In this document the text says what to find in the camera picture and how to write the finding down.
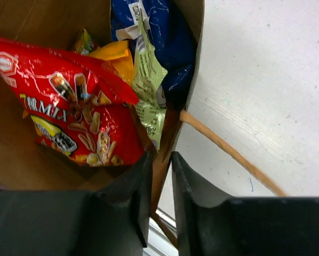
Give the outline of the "red snack packet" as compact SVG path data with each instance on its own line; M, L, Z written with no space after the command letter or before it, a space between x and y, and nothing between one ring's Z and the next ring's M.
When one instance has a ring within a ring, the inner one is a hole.
M132 165L144 153L129 105L139 99L112 65L0 37L0 75L39 133L80 165Z

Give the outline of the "blue chips bag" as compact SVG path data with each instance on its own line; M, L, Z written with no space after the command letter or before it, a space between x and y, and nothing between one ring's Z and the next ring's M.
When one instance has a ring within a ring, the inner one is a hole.
M195 71L196 41L174 1L112 1L112 39L129 41L132 53L140 19L155 48L157 60L168 72L162 82L167 102L179 109L186 103Z

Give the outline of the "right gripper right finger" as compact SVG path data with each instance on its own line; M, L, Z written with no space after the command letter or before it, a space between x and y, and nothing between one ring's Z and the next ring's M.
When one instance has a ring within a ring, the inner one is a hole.
M319 255L319 197L233 197L171 164L180 255Z

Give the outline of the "Fox's fruit candy bag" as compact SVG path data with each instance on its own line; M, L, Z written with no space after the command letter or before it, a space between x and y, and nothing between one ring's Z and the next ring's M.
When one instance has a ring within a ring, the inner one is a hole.
M99 48L100 46L96 40L87 32L85 28L83 28L79 32L71 51L80 55L89 55Z

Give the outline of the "small green snack packet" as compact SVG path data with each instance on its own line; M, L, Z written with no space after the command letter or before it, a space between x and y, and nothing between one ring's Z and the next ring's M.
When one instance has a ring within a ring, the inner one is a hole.
M139 16L138 32L132 82L132 88L139 98L135 108L147 135L156 150L159 150L166 113L162 81L168 71L156 58L142 13Z

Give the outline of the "aluminium mounting rail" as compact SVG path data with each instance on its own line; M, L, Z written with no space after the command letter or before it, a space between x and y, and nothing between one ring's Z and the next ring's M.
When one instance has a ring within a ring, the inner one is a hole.
M159 219L164 223L173 235L177 236L176 221L163 212L161 209L156 210ZM149 220L148 245L143 249L142 255L170 255L178 256L178 249L170 242L159 225L153 220Z

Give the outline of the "green paper bag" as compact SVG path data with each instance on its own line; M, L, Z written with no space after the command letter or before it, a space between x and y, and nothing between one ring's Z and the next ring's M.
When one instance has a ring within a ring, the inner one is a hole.
M0 1L0 36L40 46L68 49L79 30L86 28L100 43L110 35L110 1ZM228 142L184 110L170 108L162 135L162 147L153 162L151 216L173 243L177 239L155 212L169 168L169 157L178 131L186 123L210 139L277 196L285 192L263 171L245 159ZM0 182L16 189L96 190L111 182L106 169L94 173L64 155L37 145L30 118L22 119L22 105L0 75Z

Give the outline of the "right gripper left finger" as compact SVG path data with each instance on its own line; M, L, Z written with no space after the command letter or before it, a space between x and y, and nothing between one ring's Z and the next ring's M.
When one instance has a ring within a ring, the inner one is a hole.
M152 155L96 191L0 191L0 255L142 255Z

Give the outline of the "orange candy packet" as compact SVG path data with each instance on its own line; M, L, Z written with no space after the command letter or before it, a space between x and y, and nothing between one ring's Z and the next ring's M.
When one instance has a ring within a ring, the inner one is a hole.
M108 61L125 82L129 86L132 86L134 65L128 41L109 43L104 47L94 50L89 56Z

